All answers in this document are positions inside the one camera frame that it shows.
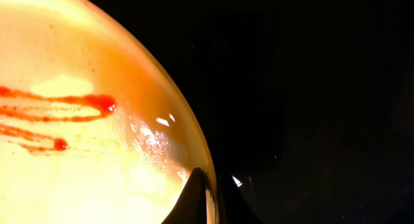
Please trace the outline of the yellow plate with sauce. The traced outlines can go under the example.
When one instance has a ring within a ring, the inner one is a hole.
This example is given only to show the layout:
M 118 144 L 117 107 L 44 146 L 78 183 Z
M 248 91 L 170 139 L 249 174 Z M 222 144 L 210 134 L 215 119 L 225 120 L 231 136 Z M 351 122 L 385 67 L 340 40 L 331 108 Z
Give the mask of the yellow plate with sauce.
M 164 68 L 88 0 L 1 0 L 1 222 L 162 223 L 194 168 L 217 180 Z

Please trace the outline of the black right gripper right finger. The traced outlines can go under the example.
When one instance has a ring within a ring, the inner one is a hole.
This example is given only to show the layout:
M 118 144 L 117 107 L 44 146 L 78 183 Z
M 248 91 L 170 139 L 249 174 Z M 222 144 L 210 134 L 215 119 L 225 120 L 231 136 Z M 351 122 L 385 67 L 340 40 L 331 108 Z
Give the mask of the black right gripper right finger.
M 262 224 L 242 197 L 230 174 L 221 174 L 217 181 L 220 224 Z

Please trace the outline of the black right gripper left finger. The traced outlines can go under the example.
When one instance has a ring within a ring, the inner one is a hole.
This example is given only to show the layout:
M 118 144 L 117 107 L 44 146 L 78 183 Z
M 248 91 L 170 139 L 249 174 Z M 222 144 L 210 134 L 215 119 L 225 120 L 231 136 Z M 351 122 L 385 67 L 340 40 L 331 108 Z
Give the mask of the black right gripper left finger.
M 207 224 L 204 172 L 194 168 L 175 206 L 162 224 Z

